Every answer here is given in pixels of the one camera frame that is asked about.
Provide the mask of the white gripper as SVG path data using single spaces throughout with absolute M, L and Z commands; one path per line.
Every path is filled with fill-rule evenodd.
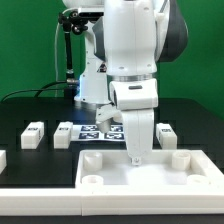
M 154 110 L 122 111 L 121 115 L 128 155 L 133 166 L 140 166 L 153 147 Z

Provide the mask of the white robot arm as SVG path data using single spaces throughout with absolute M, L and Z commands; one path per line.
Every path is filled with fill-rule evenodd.
M 134 165 L 153 147 L 158 62 L 175 60 L 188 30 L 176 0 L 62 0 L 72 31 L 85 35 L 85 68 L 74 100 L 96 110 L 103 133 L 123 125 Z

